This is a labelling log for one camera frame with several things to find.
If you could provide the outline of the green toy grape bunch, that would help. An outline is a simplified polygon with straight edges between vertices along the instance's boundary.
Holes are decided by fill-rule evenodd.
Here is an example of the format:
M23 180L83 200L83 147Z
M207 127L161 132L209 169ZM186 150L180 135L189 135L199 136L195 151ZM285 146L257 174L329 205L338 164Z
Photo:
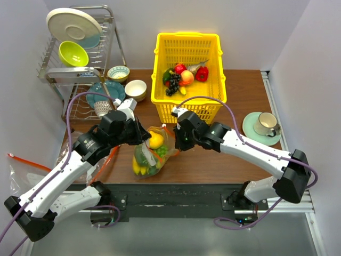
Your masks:
M159 157L165 157L168 154L169 150L166 145L162 145L159 148L155 149L154 151Z

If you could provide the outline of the yellow toy banana bunch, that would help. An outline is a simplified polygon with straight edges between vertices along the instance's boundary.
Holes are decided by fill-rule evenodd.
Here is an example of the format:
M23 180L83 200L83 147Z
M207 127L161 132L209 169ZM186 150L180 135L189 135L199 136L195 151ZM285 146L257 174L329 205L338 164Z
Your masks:
M159 172L161 167L162 165L160 162L151 166L146 159L137 159L135 156L133 157L132 168L137 176L141 176L143 178L153 176Z

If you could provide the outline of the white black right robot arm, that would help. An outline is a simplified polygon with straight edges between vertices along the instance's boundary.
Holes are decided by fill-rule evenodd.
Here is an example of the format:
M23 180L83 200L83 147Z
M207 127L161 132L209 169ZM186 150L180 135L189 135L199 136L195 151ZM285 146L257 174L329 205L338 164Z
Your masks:
M207 124L195 112L175 108L175 148L187 151L194 146L244 159L267 171L271 176L259 181L246 181L237 196L238 205L250 209L263 199L280 197L298 204L312 171L306 154L301 150L290 153L263 145L241 136L236 130L219 122Z

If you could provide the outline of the clear zip top bag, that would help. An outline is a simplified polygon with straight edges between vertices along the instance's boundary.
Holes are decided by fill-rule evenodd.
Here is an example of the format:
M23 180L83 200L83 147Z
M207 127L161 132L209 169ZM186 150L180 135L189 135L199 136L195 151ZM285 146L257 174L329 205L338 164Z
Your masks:
M168 147L168 150L169 150L168 154L165 157L159 157L154 151L154 149L149 148L150 139L148 139L146 142L140 145L135 146L135 148L138 147L139 149L142 150L143 154L145 155L145 157L147 158L147 161L149 162L151 166L154 166L156 165L157 162L160 162L162 165L161 167L162 169L170 157L173 157L179 154L179 150L175 148L175 135L167 128L166 124L162 124L160 127L151 126L147 129L147 131L149 133L150 131L154 131L156 133L161 134L164 137L163 145L166 145ZM136 174L135 176L140 179L151 177L151 176L147 176L143 178L141 176L137 176Z

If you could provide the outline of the green toy bell pepper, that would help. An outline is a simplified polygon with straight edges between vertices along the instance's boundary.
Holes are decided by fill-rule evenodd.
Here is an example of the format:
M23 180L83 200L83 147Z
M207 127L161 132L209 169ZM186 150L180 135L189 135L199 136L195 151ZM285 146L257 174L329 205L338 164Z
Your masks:
M147 158L145 157L145 155L143 154L142 150L139 149L138 147L136 147L134 149L134 156L137 158L137 159L146 159Z

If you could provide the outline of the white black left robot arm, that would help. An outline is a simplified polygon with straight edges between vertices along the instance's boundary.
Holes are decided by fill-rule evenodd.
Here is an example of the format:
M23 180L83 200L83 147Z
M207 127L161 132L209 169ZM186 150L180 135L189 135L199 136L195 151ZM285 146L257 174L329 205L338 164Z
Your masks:
M112 148L140 145L151 138L134 117L122 110L104 115L100 124L78 137L71 152L34 188L20 197L10 196L4 205L27 237L36 242L62 219L77 211L109 206L111 192L100 181L64 199L59 196L83 173L96 167Z

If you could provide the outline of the yellow toy pear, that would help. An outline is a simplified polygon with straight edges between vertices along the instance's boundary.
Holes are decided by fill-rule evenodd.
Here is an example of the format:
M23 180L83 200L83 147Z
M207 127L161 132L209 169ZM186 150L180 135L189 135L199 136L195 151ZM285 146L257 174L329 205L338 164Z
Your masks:
M156 133L154 131L150 131L150 134L151 138L149 140L149 148L151 149L160 148L164 143L164 137L161 134Z

